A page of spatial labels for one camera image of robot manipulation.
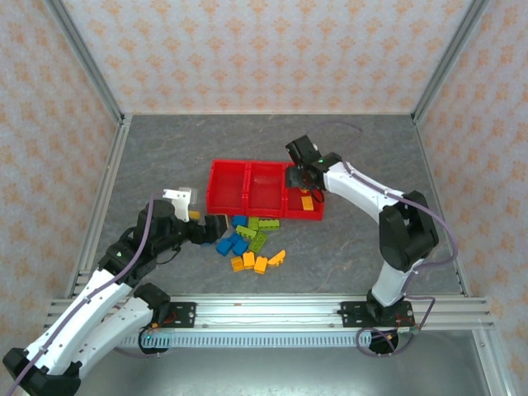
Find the grey metal panel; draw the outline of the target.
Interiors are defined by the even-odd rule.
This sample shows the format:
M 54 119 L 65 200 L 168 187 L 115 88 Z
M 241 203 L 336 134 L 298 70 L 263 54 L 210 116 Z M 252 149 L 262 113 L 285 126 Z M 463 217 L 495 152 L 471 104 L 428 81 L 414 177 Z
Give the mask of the grey metal panel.
M 470 331 L 424 332 L 402 354 L 352 347 L 185 348 L 161 358 L 112 352 L 76 396 L 507 396 Z

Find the thin aluminium wall rail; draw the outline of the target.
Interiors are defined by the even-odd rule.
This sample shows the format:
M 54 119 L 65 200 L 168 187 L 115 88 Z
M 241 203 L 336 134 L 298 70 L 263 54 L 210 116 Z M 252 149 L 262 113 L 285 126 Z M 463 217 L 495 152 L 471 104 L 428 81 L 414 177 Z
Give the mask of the thin aluminium wall rail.
M 412 116 L 411 111 L 350 112 L 350 111 L 205 111 L 205 112 L 126 112 L 123 117 L 133 116 Z

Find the aluminium side rail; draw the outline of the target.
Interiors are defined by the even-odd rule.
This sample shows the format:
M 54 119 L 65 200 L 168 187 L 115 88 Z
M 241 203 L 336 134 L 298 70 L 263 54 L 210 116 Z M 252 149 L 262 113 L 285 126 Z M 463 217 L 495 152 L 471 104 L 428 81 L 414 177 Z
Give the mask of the aluminium side rail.
M 103 168 L 103 173 L 101 175 L 101 180 L 97 188 L 96 199 L 92 207 L 89 221 L 87 222 L 82 246 L 80 247 L 78 256 L 73 265 L 73 271 L 65 291 L 66 298 L 73 296 L 77 279 L 81 272 L 90 271 L 92 269 L 132 118 L 133 115 L 131 113 L 126 113 L 117 123 L 115 136 L 112 140 Z

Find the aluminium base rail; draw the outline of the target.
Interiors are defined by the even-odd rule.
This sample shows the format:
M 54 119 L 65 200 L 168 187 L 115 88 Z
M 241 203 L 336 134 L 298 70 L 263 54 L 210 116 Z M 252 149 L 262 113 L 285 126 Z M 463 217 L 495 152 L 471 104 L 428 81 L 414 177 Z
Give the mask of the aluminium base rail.
M 56 299 L 52 302 L 45 326 L 65 321 L 68 330 L 92 330 L 103 319 L 121 319 L 128 299 L 112 299 L 105 303 L 95 297 L 76 313 L 69 310 L 76 299 Z M 343 329 L 337 314 L 343 301 L 362 301 L 355 295 L 174 295 L 172 302 L 196 303 L 195 329 L 204 331 L 277 331 L 314 332 Z M 437 297 L 416 296 L 406 299 L 412 304 L 416 323 L 398 327 L 377 327 L 379 330 L 397 329 L 400 332 L 423 330 L 479 330 L 495 327 L 495 319 L 485 298 L 460 295 Z

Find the aluminium corner post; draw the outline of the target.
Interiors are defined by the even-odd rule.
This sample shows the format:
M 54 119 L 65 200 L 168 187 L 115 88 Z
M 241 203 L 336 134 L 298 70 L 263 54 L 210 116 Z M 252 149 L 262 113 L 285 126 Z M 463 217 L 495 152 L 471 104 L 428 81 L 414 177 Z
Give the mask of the aluminium corner post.
M 462 17 L 455 33 L 451 36 L 432 76 L 428 80 L 422 95 L 420 96 L 414 110 L 410 113 L 414 125 L 427 113 L 428 108 L 436 98 L 443 83 L 454 67 L 456 60 L 465 47 L 469 37 L 478 25 L 483 12 L 491 0 L 471 0 L 467 11 Z
M 57 21 L 59 28 L 63 31 L 66 41 L 87 73 L 87 76 L 95 87 L 105 108 L 117 123 L 121 123 L 125 118 L 125 114 L 118 105 L 102 71 L 98 67 L 96 60 L 93 58 L 92 53 L 88 48 L 87 42 L 83 39 L 83 36 L 69 13 L 64 1 L 43 1 L 54 19 Z

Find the aluminium frame leg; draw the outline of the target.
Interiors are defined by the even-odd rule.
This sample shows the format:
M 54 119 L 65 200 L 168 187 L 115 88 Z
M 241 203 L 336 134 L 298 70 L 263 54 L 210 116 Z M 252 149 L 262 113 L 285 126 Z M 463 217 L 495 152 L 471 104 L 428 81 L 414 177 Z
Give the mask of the aluminium frame leg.
M 497 331 L 473 330 L 473 337 L 490 396 L 516 396 Z

